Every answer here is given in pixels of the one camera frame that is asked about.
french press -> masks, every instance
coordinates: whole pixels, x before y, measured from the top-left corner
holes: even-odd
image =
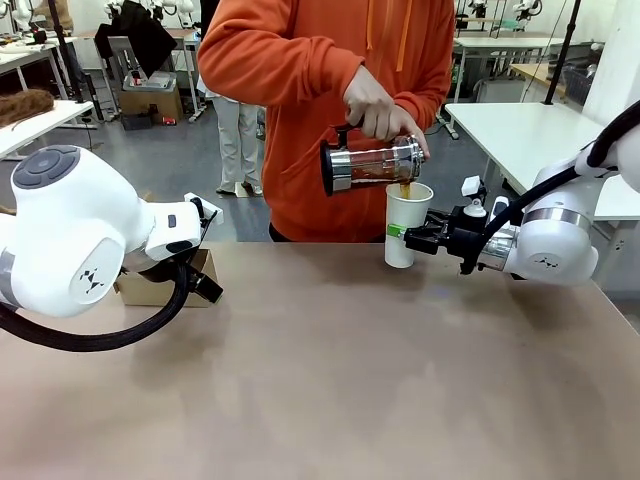
[[[425,155],[413,135],[397,137],[388,148],[350,151],[347,134],[361,125],[334,127],[338,144],[325,140],[320,145],[322,183],[329,197],[356,188],[410,183],[420,175]]]

poured liquid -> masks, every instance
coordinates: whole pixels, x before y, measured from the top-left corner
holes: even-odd
[[[400,198],[405,200],[409,200],[411,198],[411,184],[410,183],[402,183],[400,184]]]

shoe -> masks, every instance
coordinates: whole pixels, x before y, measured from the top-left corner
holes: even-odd
[[[223,190],[222,187],[216,188],[216,193],[219,195],[233,195],[236,196],[236,192],[230,192],[229,190]]]
[[[262,187],[260,185],[252,185],[249,182],[242,182],[242,188],[244,188],[249,195],[256,197],[262,196]]]

cup rim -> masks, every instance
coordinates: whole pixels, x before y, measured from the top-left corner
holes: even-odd
[[[429,195],[427,196],[427,198],[421,198],[419,200],[412,200],[410,198],[401,198],[398,197],[396,195],[392,195],[391,193],[389,193],[389,189],[394,187],[395,185],[398,185],[397,183],[393,183],[391,185],[387,185],[386,193],[387,193],[387,198],[393,198],[394,200],[397,200],[399,202],[403,202],[403,203],[424,203],[424,202],[428,202],[430,200],[433,199],[434,197],[434,193],[433,193],[433,189],[427,185],[425,185],[424,183],[418,183],[418,182],[411,182],[410,185],[420,185],[421,187],[426,188],[429,191]]]

gray button panel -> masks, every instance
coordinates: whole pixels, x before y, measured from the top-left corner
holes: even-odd
[[[34,190],[64,178],[80,160],[81,150],[73,145],[53,145],[32,153],[13,171],[16,187]]]

